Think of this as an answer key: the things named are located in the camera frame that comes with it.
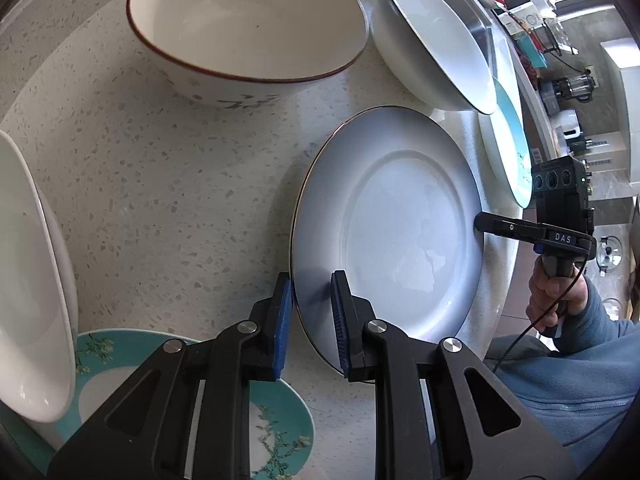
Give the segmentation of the right hand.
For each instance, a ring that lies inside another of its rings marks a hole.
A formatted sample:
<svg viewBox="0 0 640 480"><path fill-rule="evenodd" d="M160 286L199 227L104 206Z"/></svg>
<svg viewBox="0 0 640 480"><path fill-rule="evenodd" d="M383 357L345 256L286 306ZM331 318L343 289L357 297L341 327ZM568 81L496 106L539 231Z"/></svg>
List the right hand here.
<svg viewBox="0 0 640 480"><path fill-rule="evenodd" d="M530 297L525 313L539 333L558 324L559 315L556 312L558 308L551 307L551 305L565 292L574 278L578 278L578 280L561 300L567 315L578 315L586 307L588 286L585 278L579 273L576 266L574 266L573 273L569 278L549 278L544 272L541 258L536 260L533 274L528 282Z"/></svg>

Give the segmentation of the blue sleeve forearm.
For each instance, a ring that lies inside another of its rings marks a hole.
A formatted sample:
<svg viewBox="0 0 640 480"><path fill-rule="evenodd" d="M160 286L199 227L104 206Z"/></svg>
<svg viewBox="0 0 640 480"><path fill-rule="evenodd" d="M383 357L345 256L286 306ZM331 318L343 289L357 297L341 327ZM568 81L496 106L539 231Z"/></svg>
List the blue sleeve forearm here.
<svg viewBox="0 0 640 480"><path fill-rule="evenodd" d="M613 321L593 284L582 313L567 315L561 300L551 305L559 322L543 333L549 349L533 336L491 341L484 362L570 451L585 470L608 444L639 390L639 325Z"/></svg>

